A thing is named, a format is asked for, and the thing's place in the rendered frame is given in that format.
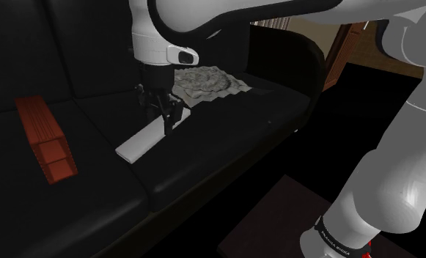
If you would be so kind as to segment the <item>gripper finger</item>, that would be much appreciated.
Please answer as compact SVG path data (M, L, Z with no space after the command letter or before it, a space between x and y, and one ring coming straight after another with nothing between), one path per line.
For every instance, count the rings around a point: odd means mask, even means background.
M155 96L164 120L164 133L168 136L172 133L175 124L182 118L184 101L167 91L156 91Z
M139 105L144 109L147 115L154 115L155 107L152 104L150 93L147 93L141 84L135 86L135 90L139 100Z

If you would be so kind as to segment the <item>white flat bar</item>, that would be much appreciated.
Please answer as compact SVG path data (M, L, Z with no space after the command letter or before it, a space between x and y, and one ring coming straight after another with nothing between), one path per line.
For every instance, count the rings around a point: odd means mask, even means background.
M164 125L164 119L160 115L118 146L115 152L129 164L135 163L166 136Z

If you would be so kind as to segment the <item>crumpled grey cloth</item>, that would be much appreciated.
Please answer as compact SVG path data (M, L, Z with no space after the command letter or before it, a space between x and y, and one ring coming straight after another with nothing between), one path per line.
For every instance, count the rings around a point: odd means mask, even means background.
M217 66L201 66L175 70L172 93L193 108L201 102L212 102L250 89L244 81Z

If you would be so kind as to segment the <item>black sofa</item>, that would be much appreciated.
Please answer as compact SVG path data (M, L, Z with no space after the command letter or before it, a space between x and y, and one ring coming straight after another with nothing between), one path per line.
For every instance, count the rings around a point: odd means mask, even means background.
M128 0L0 0L0 258L91 258L152 212L295 124L312 99L248 70L251 22L197 40L199 61L251 89L189 108L173 131L129 164L115 149L159 117L139 105ZM40 95L78 174L49 185L15 98Z

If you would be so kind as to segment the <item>red ribbed box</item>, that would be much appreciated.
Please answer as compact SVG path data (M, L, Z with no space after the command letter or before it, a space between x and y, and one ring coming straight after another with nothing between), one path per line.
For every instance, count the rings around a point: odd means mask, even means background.
M29 145L49 185L78 174L67 139L40 95L15 98Z

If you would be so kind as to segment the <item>dark robot stand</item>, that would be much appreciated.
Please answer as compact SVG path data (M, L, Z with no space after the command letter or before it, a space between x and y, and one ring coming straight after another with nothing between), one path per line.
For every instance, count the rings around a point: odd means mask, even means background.
M222 258L303 258L299 238L331 203L287 175L219 243Z

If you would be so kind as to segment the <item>brown wooden door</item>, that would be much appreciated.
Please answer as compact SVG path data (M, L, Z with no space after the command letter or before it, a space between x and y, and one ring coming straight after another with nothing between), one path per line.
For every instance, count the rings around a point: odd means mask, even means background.
M367 22L342 24L326 57L326 80L323 91L337 83Z

